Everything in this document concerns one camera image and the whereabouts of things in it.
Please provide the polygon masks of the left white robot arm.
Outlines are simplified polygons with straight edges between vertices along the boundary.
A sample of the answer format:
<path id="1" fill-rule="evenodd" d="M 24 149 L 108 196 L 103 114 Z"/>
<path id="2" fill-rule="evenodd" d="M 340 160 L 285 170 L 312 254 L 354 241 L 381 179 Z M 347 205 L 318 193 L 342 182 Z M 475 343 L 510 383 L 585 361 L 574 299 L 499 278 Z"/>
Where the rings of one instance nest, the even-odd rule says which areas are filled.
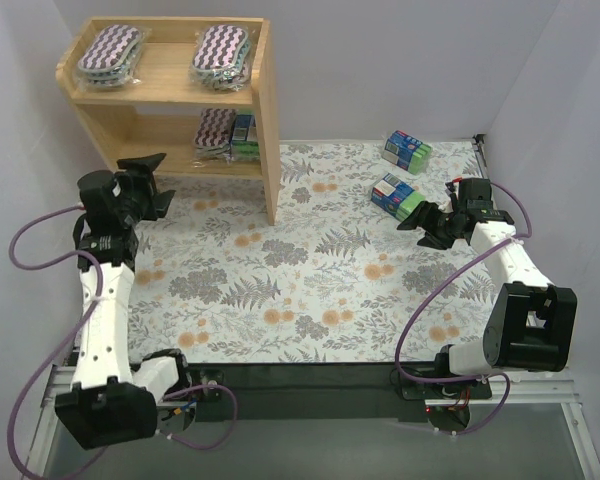
<path id="1" fill-rule="evenodd" d="M 166 216 L 174 191 L 159 191 L 156 153 L 120 159 L 115 172 L 98 170 L 77 182 L 84 213 L 74 226 L 86 323 L 68 392 L 55 400 L 61 423 L 85 450 L 149 438 L 165 394 L 191 386 L 184 354 L 165 349 L 137 368 L 129 360 L 129 299 L 136 276 L 141 221 Z"/>

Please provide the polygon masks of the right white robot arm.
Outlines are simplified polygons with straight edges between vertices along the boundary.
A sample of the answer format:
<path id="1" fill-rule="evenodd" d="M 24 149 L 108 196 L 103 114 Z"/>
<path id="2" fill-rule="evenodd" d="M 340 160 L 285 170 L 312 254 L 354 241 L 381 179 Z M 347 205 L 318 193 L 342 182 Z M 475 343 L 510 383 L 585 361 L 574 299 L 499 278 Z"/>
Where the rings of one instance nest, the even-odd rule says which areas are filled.
<path id="1" fill-rule="evenodd" d="M 568 362 L 577 311 L 577 296 L 556 286 L 535 266 L 524 243 L 533 230 L 516 229 L 512 216 L 495 207 L 498 184 L 484 178 L 447 183 L 447 207 L 422 201 L 401 221 L 402 230 L 420 228 L 419 245 L 436 250 L 465 241 L 476 258 L 452 273 L 420 305 L 407 324 L 444 289 L 478 264 L 487 266 L 498 296 L 480 339 L 445 346 L 431 363 L 428 376 L 416 375 L 394 355 L 397 374 L 421 384 L 485 381 L 509 371 L 560 372 Z"/>

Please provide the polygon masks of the pink wavy sponge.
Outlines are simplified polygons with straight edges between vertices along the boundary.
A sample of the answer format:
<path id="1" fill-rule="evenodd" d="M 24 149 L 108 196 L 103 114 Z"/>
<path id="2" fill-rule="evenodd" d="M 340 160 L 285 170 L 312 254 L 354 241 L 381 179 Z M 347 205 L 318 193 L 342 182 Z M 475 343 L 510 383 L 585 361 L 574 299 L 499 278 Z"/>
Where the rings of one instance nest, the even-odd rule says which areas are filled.
<path id="1" fill-rule="evenodd" d="M 82 90 L 115 90 L 138 83 L 135 69 L 150 31 L 129 24 L 102 29 L 78 60 L 74 79 Z"/>
<path id="2" fill-rule="evenodd" d="M 236 115 L 235 109 L 204 108 L 201 111 L 192 140 L 195 168 L 232 162 L 231 139 Z"/>
<path id="3" fill-rule="evenodd" d="M 199 37 L 189 65 L 189 80 L 215 91 L 241 90 L 250 79 L 249 31 L 238 25 L 216 24 Z"/>

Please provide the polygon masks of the blue green sponge pack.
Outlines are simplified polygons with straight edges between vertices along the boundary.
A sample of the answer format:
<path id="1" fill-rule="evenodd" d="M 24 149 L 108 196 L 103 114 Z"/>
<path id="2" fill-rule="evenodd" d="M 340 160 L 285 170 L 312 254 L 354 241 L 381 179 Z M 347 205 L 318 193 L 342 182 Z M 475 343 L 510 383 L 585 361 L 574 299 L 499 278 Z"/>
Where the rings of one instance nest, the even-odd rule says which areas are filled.
<path id="1" fill-rule="evenodd" d="M 373 185 L 371 201 L 402 222 L 425 201 L 425 197 L 395 175 L 387 173 Z"/>
<path id="2" fill-rule="evenodd" d="M 396 130 L 385 140 L 381 157 L 413 175 L 418 175 L 428 166 L 432 151 L 429 144 Z"/>
<path id="3" fill-rule="evenodd" d="M 234 120 L 231 154 L 236 161 L 258 161 L 260 158 L 255 116 L 239 113 Z"/>

